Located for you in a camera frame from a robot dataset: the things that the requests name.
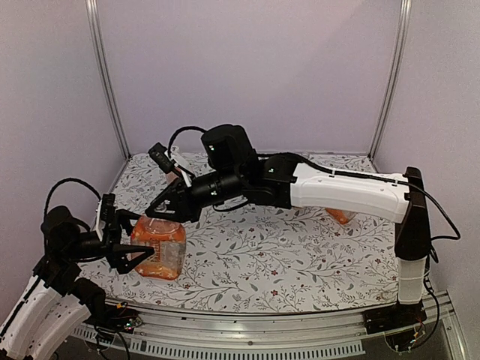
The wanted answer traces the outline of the large orange juice bottle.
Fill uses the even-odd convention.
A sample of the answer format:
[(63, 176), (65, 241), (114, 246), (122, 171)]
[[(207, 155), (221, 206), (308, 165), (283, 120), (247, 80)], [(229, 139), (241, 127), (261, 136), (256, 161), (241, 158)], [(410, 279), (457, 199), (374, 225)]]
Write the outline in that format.
[(348, 224), (355, 216), (353, 211), (338, 210), (333, 208), (326, 208), (325, 211), (340, 225)]

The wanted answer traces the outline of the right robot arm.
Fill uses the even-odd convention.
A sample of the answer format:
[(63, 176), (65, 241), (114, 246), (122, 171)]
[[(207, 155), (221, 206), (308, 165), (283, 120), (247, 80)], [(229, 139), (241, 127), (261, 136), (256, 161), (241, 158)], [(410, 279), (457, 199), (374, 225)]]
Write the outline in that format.
[(299, 154), (259, 154), (240, 125), (221, 124), (200, 137), (212, 171), (195, 176), (176, 160), (170, 146), (153, 145), (150, 158), (177, 178), (146, 209), (150, 218), (197, 222), (201, 211), (244, 197), (248, 204), (279, 209), (320, 207), (372, 215), (395, 224), (397, 301), (388, 321), (405, 326), (416, 316), (431, 230), (422, 174), (372, 174), (320, 166)]

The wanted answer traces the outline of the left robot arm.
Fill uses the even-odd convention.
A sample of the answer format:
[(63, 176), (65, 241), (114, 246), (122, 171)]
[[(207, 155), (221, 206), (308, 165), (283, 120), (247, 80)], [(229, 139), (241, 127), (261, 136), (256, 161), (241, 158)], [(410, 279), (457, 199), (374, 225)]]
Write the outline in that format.
[(154, 253), (149, 246), (121, 243), (140, 216), (114, 202), (114, 194), (103, 195), (93, 227), (64, 205), (46, 212), (40, 226), (44, 255), (1, 325), (2, 359), (49, 359), (83, 322), (108, 335), (131, 333), (141, 325), (137, 310), (124, 302), (107, 304), (105, 290), (80, 275), (81, 264), (102, 259), (120, 275), (127, 274)]

